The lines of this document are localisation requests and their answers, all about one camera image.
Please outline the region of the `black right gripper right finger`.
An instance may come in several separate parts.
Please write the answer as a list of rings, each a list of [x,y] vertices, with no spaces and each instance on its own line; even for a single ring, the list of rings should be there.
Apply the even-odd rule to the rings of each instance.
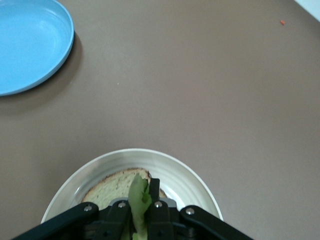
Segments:
[[[196,205],[178,210],[176,202],[160,198],[160,180],[152,178],[147,210],[149,240],[250,240],[251,237]]]

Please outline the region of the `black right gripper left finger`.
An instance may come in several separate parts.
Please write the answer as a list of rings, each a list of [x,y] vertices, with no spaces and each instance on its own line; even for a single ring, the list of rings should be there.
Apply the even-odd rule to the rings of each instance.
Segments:
[[[80,203],[16,236],[15,240],[120,240],[131,217],[126,201],[103,210],[92,202]]]

